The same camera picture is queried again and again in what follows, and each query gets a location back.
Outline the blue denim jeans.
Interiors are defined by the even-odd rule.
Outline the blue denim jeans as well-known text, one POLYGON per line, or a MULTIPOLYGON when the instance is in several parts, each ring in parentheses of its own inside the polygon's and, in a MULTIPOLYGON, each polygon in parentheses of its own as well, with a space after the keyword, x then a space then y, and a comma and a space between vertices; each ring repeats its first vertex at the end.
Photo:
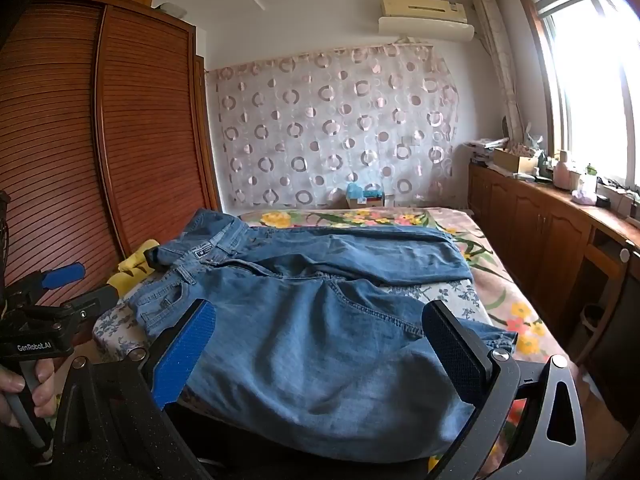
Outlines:
POLYGON ((273 229, 202 209, 157 248, 130 307, 150 338, 193 301, 216 327, 186 388, 205 411, 300 450, 397 463, 445 452, 460 400, 409 289, 463 281, 451 237, 424 226, 273 229))

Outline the blue floral white sheet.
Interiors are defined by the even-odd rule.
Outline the blue floral white sheet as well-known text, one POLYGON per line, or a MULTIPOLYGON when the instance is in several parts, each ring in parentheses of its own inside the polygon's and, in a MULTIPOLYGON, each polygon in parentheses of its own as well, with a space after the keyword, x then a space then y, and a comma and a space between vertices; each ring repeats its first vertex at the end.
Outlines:
MULTIPOLYGON (((119 361, 130 350, 138 347, 146 348, 149 345, 145 331, 139 326, 134 310, 129 307, 128 300, 140 288, 145 288, 146 285, 159 279, 160 274, 153 273, 149 278, 134 286, 122 299, 118 300, 116 307, 102 314, 94 323, 92 336, 103 361, 119 361)), ((385 286, 383 290, 388 294, 412 297, 419 300, 421 304, 427 304, 431 300, 442 300, 457 318, 492 324, 471 280, 410 287, 385 286)))

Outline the yellow plush toy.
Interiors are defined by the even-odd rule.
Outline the yellow plush toy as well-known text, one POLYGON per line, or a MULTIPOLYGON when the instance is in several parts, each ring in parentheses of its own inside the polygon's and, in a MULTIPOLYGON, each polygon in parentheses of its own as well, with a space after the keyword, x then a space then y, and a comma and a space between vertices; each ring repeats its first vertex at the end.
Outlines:
POLYGON ((160 243, 157 240, 146 240, 135 252, 117 265, 117 271, 107 280, 107 284, 117 290, 120 299, 125 298, 154 272, 146 260, 145 253, 158 246, 160 243))

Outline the floral bed cover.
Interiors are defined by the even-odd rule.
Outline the floral bed cover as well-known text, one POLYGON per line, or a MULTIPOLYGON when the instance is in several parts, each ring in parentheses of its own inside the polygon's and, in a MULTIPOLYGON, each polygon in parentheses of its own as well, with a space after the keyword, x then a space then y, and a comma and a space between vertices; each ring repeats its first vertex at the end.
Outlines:
POLYGON ((566 352, 506 270, 487 236, 465 210, 431 208, 363 208, 264 210, 242 214, 250 226, 291 229, 294 226, 428 226, 449 233, 469 265, 472 278, 404 288, 401 292, 424 304, 442 300, 458 318, 466 318, 518 334, 515 357, 543 363, 566 352))

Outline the wooden louvered wardrobe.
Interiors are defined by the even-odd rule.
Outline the wooden louvered wardrobe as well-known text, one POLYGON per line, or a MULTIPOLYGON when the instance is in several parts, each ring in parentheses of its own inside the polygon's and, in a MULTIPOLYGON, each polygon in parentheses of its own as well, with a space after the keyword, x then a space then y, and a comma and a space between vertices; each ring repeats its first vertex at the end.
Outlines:
POLYGON ((152 0, 1 0, 4 276, 79 262, 53 306, 217 208, 204 61, 152 0))

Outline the wooden sideboard cabinet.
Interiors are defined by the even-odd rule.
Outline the wooden sideboard cabinet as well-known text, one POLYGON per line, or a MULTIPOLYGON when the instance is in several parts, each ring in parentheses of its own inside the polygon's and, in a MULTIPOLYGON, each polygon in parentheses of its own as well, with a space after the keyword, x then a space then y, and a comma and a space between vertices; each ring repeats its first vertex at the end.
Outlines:
POLYGON ((469 206, 525 296, 506 312, 527 354, 551 337, 586 368, 605 402, 628 398, 639 368, 639 231, 540 183, 469 166, 469 206))

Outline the cardboard box with blue cloth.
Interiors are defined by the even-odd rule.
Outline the cardboard box with blue cloth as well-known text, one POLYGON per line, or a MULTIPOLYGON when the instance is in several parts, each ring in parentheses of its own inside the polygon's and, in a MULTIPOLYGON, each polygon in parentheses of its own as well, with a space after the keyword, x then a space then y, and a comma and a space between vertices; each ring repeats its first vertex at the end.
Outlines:
POLYGON ((379 184, 360 186, 350 182, 346 188, 346 202, 350 209, 383 207, 385 193, 379 184))

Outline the cardboard box on cabinet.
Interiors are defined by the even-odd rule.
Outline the cardboard box on cabinet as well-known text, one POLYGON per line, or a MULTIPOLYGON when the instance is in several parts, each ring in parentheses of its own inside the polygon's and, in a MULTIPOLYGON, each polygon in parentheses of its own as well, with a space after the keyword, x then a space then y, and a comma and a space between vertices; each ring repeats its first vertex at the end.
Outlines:
POLYGON ((510 174, 532 174, 538 165, 538 154, 530 148, 499 148, 492 154, 492 161, 510 174))

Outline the pink bottle on sill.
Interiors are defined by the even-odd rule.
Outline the pink bottle on sill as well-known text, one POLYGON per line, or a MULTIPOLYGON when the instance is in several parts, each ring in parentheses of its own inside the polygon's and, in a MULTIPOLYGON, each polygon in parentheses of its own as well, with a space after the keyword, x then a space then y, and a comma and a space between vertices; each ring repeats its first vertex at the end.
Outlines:
POLYGON ((559 151, 558 159, 553 167, 553 185, 563 191, 573 191, 573 170, 574 164, 570 159, 570 152, 567 150, 559 151))

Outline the stack of papers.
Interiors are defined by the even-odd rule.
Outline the stack of papers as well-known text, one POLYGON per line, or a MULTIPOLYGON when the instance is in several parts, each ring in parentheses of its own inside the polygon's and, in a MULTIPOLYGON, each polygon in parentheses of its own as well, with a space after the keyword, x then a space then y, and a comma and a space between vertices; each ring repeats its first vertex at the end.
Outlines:
POLYGON ((464 142, 463 145, 470 150, 471 160, 474 164, 488 165, 492 161, 494 151, 505 148, 508 142, 508 138, 496 140, 480 139, 464 142))

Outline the circle patterned sheer curtain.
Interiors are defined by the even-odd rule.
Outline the circle patterned sheer curtain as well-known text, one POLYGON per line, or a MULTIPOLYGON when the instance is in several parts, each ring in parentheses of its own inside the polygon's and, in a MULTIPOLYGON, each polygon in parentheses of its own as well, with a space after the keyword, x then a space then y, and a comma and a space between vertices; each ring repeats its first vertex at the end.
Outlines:
POLYGON ((238 209, 333 207, 350 186, 446 200, 459 95, 431 44, 380 44, 215 70, 219 184, 238 209))

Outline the tied window curtain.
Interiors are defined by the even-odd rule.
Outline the tied window curtain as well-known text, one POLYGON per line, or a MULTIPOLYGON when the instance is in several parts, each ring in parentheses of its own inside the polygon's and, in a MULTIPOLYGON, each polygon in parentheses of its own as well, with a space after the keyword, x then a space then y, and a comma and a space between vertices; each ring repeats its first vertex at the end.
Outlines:
POLYGON ((522 143, 524 128, 518 108, 515 68, 506 25, 496 0, 473 0, 473 6, 491 61, 494 63, 503 99, 504 117, 509 138, 513 142, 522 143))

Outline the window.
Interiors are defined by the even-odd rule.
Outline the window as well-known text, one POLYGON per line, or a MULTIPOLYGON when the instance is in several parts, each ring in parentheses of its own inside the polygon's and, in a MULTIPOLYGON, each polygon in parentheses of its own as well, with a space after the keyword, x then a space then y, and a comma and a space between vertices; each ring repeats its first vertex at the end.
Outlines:
POLYGON ((627 0, 521 0, 541 56, 548 149, 639 187, 639 15, 627 0))

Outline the wall air conditioner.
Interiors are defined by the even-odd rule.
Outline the wall air conditioner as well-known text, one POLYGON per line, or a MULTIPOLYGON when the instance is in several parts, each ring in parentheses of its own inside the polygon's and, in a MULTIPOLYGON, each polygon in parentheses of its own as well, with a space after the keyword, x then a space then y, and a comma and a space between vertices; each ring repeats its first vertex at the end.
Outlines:
POLYGON ((378 33, 419 39, 469 42, 475 29, 462 3, 450 0, 381 0, 378 33))

